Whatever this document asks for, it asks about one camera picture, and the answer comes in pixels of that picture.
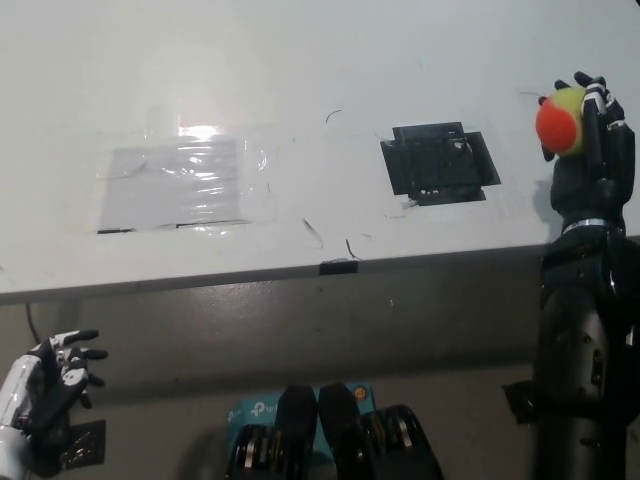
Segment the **robot right black hand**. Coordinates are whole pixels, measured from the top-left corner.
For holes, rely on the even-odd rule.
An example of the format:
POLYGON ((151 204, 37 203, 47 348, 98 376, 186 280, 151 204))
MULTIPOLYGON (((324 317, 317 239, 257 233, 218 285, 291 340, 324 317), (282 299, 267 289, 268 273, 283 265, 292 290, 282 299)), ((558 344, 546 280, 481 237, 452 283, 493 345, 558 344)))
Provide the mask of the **robot right black hand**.
POLYGON ((635 181, 635 133, 602 76, 582 71, 573 85, 559 79, 538 98, 535 130, 552 162, 552 209, 562 230, 607 225, 623 231, 623 207, 635 181))

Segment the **robot left white black hand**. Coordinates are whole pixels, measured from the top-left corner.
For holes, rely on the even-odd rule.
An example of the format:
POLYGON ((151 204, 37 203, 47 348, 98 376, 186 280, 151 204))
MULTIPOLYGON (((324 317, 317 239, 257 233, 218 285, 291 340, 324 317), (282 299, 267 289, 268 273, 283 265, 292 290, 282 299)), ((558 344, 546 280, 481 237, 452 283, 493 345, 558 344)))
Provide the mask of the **robot left white black hand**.
POLYGON ((105 350, 83 345, 95 329, 54 334, 20 356, 1 386, 1 425, 29 436, 44 434, 77 403, 92 407, 88 389, 105 381, 90 371, 105 350))

